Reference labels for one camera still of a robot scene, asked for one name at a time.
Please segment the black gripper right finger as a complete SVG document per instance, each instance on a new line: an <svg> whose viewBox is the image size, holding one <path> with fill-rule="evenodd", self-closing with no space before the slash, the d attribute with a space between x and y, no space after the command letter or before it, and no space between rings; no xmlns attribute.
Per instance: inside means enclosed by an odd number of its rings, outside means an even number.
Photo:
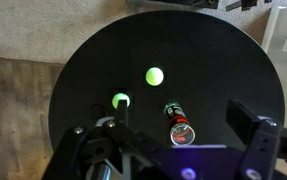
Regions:
<svg viewBox="0 0 287 180"><path fill-rule="evenodd" d="M249 145L260 119L239 100L229 100L226 122L244 145Z"/></svg>

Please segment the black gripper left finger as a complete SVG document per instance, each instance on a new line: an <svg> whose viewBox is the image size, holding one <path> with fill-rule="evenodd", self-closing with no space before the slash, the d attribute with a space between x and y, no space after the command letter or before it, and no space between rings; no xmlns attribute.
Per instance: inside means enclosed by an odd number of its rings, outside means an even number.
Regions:
<svg viewBox="0 0 287 180"><path fill-rule="evenodd" d="M117 124L122 124L125 127L128 126L128 107L127 107L127 101L126 100L119 100L114 121Z"/></svg>

